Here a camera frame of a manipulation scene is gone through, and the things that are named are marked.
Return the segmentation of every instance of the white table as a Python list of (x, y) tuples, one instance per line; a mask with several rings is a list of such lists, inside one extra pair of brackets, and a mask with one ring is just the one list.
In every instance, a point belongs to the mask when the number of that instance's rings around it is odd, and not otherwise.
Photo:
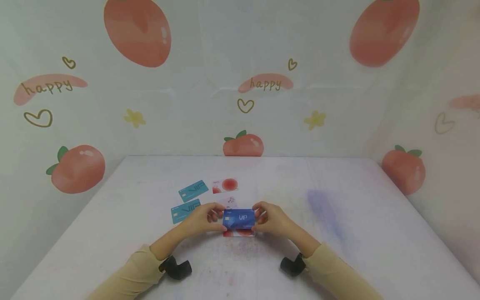
[[(236, 192), (212, 194), (235, 177)], [(386, 300), (478, 300), (480, 287), (378, 165), (363, 158), (129, 156), (16, 292), (14, 300), (84, 299), (143, 243), (173, 227), (178, 190), (203, 180), (201, 203), (234, 194), (242, 207), (264, 197), (326, 241)], [(279, 270), (289, 241), (218, 234), (175, 250), (193, 273), (164, 278), (142, 299), (329, 299), (303, 272)]]

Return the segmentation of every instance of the right hand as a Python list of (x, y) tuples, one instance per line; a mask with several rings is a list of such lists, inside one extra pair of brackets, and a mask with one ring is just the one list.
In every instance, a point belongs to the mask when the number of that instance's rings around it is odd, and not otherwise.
[(260, 201), (252, 207), (258, 222), (252, 227), (253, 231), (268, 232), (276, 236), (290, 238), (297, 224), (293, 222), (280, 206)]

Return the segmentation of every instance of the black object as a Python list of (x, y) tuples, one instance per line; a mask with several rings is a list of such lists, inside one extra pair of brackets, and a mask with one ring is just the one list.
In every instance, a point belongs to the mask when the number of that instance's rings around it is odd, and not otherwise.
[(299, 253), (295, 261), (291, 261), (287, 257), (282, 259), (282, 263), (280, 264), (280, 269), (282, 269), (288, 275), (295, 277), (300, 275), (300, 273), (305, 269), (306, 265), (303, 262), (303, 254)]
[(171, 278), (175, 280), (182, 280), (192, 273), (192, 266), (188, 261), (177, 265), (177, 260), (173, 255), (168, 257), (159, 267), (159, 269), (165, 270), (165, 272)]

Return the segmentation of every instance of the purple stain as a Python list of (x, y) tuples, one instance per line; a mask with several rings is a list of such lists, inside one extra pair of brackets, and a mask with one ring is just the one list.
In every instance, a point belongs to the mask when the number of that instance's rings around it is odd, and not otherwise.
[(344, 243), (346, 234), (337, 220), (338, 211), (329, 198), (328, 193), (324, 191), (308, 190), (307, 192), (307, 199), (315, 219), (328, 233), (335, 235), (341, 243)]

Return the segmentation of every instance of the blue vip card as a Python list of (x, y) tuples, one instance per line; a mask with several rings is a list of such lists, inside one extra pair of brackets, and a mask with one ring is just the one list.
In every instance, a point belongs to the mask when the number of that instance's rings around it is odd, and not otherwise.
[(227, 229), (251, 229), (255, 226), (255, 212), (253, 209), (226, 209), (223, 225)]
[(200, 200), (195, 199), (188, 203), (173, 207), (171, 209), (173, 223), (177, 224), (185, 220), (197, 206), (200, 206)]
[(183, 202), (187, 202), (206, 191), (208, 191), (207, 185), (203, 180), (200, 180), (199, 182), (180, 190), (179, 194)]

